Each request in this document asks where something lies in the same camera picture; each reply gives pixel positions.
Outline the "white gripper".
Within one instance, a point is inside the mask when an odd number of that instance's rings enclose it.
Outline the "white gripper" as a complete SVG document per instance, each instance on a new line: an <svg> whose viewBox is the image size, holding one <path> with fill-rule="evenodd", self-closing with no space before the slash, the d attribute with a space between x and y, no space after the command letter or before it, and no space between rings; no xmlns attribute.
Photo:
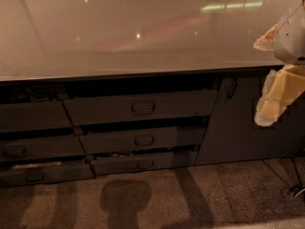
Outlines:
<svg viewBox="0 0 305 229"><path fill-rule="evenodd" d="M269 127L305 92L305 67L299 66L305 65L305 0L296 0L278 24L254 42L254 48L274 51L277 59L290 64L270 70L257 102L254 122Z"/></svg>

